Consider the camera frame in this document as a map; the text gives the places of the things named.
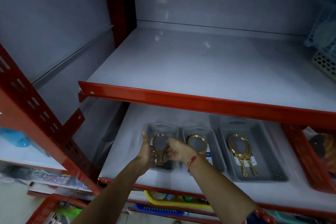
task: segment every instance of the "yellow tray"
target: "yellow tray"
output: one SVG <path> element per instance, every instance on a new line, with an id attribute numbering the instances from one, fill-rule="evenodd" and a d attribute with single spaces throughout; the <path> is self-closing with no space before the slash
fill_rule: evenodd
<path id="1" fill-rule="evenodd" d="M 182 207 L 182 208 L 197 208 L 197 209 L 207 209 L 212 210 L 210 205 L 205 204 L 198 204 L 198 203 L 188 203 L 184 200 L 180 199 L 177 196 L 174 196 L 170 201 L 167 199 L 161 199 L 156 200 L 152 197 L 151 192 L 144 190 L 145 195 L 149 202 L 151 202 L 154 205 L 163 205 L 163 206 L 176 206 L 176 207 Z"/>

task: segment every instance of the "red tray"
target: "red tray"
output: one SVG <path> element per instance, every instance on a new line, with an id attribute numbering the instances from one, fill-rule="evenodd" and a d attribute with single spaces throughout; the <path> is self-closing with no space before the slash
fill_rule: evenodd
<path id="1" fill-rule="evenodd" d="M 26 224 L 43 224 L 47 220 L 49 215 L 52 213 L 52 211 L 55 209 L 55 207 L 57 207 L 62 201 L 79 208 L 85 208 L 87 206 L 87 204 L 84 203 L 83 201 L 61 196 L 58 194 L 51 194 L 36 209 L 36 211 L 26 222 Z"/>
<path id="2" fill-rule="evenodd" d="M 289 124 L 281 124 L 281 126 L 300 161 L 310 186 L 321 192 L 336 194 L 333 180 L 310 146 L 300 126 Z"/>

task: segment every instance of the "white tile floor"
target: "white tile floor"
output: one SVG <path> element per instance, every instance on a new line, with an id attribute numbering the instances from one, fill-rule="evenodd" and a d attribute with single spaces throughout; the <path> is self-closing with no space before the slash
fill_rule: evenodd
<path id="1" fill-rule="evenodd" d="M 0 183 L 0 223 L 24 224 L 42 203 L 42 198 L 27 194 L 27 186 L 18 183 Z M 127 203 L 124 211 L 132 204 Z M 122 213 L 117 224 L 173 224 L 174 219 L 145 213 Z M 182 224 L 194 222 L 181 221 Z"/>

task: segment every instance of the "gray plastic tray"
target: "gray plastic tray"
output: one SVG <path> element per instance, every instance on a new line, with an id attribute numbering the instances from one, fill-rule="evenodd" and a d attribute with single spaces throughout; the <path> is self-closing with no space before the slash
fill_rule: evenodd
<path id="1" fill-rule="evenodd" d="M 246 182 L 288 180 L 258 121 L 252 119 L 221 121 L 219 133 L 224 140 L 224 154 L 230 162 L 228 171 L 232 179 Z M 250 167 L 246 167 L 248 176 L 243 176 L 241 166 L 236 163 L 235 157 L 228 147 L 229 137 L 233 134 L 245 137 L 249 141 L 252 154 L 257 162 L 254 168 L 258 172 L 258 176 L 252 174 Z M 245 150 L 245 143 L 241 140 L 241 143 L 238 141 L 232 147 L 234 150 L 240 151 L 238 153 L 241 153 Z"/>
<path id="2" fill-rule="evenodd" d="M 178 137 L 179 135 L 179 128 L 168 124 L 168 123 L 162 123 L 162 122 L 152 122 L 145 124 L 143 126 L 143 131 L 145 131 L 148 135 L 148 140 L 149 142 L 151 139 L 156 136 L 157 134 L 163 134 L 167 138 L 169 137 Z M 175 163 L 171 160 L 167 160 L 161 167 L 152 167 L 154 169 L 161 169 L 161 170 L 171 170 L 173 169 Z"/>
<path id="3" fill-rule="evenodd" d="M 183 128 L 182 134 L 183 139 L 186 143 L 188 138 L 192 135 L 202 136 L 205 139 L 205 141 L 209 144 L 213 166 L 221 173 L 224 173 L 226 171 L 226 164 L 223 158 L 223 154 L 220 150 L 217 141 L 218 139 L 212 128 L 206 128 L 201 126 L 188 127 Z M 195 141 L 195 144 L 191 143 L 191 146 L 197 151 L 201 151 L 204 149 L 204 143 L 200 141 Z"/>

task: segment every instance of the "person's left hand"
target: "person's left hand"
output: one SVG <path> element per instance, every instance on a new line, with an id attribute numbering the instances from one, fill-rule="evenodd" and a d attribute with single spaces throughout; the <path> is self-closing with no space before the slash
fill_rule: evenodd
<path id="1" fill-rule="evenodd" d="M 139 166 L 139 176 L 143 175 L 147 170 L 155 165 L 155 153 L 149 145 L 148 136 L 142 132 L 142 145 L 139 154 L 134 159 Z"/>

